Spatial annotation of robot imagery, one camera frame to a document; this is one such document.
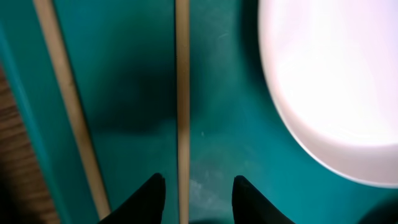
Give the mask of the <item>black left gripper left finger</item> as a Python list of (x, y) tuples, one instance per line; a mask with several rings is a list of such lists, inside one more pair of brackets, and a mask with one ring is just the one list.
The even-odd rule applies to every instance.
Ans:
[(155, 173), (98, 224), (161, 224), (165, 196), (165, 179)]

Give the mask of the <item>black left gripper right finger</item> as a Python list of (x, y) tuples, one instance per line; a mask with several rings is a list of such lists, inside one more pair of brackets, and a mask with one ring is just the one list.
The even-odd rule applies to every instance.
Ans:
[(232, 208), (235, 224), (294, 224), (243, 175), (234, 178)]

